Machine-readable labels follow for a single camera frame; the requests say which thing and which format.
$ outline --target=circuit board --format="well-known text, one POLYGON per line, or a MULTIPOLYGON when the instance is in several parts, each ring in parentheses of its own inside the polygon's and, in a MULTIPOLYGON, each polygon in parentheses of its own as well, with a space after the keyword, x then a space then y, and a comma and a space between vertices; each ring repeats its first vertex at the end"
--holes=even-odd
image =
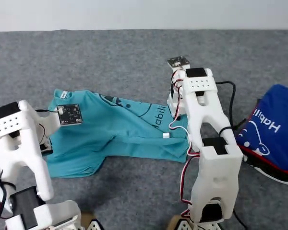
POLYGON ((58 105, 61 126, 78 125, 83 122, 78 104, 58 105))

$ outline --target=blue bag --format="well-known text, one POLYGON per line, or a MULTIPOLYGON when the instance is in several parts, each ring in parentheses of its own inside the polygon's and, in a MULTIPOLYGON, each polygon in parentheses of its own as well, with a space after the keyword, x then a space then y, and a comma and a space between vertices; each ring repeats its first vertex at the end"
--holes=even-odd
POLYGON ((274 85, 269 89, 237 135, 237 142, 288 171, 288 88, 274 85))
MULTIPOLYGON (((52 177, 92 175, 107 156, 186 160, 186 132, 168 128, 173 120, 168 107, 91 91, 55 90, 49 109, 63 104, 79 104, 83 123, 63 126, 50 137, 54 152, 47 163, 52 177), (163 138, 167 132, 170 138, 163 138)), ((175 123, 187 124, 185 115, 175 123)))

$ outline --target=teal cloth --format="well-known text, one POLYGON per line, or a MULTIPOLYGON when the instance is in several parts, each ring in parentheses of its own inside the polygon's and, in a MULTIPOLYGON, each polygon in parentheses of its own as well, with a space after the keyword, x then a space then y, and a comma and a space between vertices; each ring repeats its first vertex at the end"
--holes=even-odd
MULTIPOLYGON (((49 106, 79 104, 83 123, 63 126, 51 137, 53 154, 47 157, 51 177, 94 174, 107 156, 186 161, 188 141, 182 129, 170 130, 168 107, 103 96, 91 91, 54 91, 49 106), (170 138, 163 138, 169 132, 170 138)), ((181 116, 174 125, 187 126, 181 116)))

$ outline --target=gray carpet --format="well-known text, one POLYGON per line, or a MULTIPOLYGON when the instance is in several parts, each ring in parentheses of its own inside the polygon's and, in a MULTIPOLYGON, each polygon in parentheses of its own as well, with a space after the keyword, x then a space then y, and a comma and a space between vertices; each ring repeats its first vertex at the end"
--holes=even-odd
MULTIPOLYGON (((288 31, 54 31, 0 33, 0 106, 26 99, 46 108, 55 88, 90 89, 166 105, 170 68, 166 59, 185 55, 194 67, 211 68, 216 81, 237 84, 235 123, 246 117, 268 88, 288 86, 288 31)), ((219 97, 228 114, 230 86, 219 97)), ((203 136, 212 133, 203 128, 203 136)), ((107 230, 162 230, 186 207, 179 201, 182 163, 107 158, 98 173, 54 179, 52 201, 75 200, 94 211, 107 230)), ((186 176, 186 197, 198 171, 186 176)), ((240 171, 237 212, 250 229, 288 229, 288 186, 247 165, 240 171)), ((23 170, 18 187, 33 185, 23 170)), ((234 219, 225 229, 242 229, 234 219)))

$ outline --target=white wall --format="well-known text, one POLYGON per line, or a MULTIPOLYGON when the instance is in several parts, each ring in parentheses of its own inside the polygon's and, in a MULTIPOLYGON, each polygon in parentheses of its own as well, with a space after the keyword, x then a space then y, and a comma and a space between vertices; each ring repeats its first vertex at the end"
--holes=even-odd
POLYGON ((288 0, 0 0, 0 31, 288 29, 288 0))

